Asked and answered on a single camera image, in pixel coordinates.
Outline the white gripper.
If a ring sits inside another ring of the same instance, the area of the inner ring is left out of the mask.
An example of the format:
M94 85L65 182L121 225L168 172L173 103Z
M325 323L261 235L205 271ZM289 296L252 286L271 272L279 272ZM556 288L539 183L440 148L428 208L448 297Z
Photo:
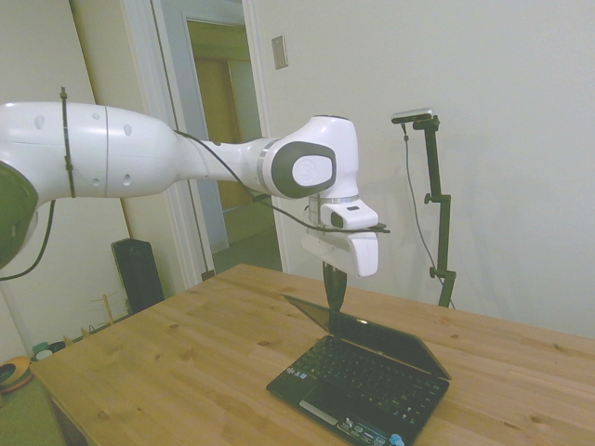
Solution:
M346 273L360 278L377 273L379 248L373 232L345 234L308 230L301 239L301 246L323 261L324 289L331 310L342 308L348 280ZM337 269L336 285L334 267Z

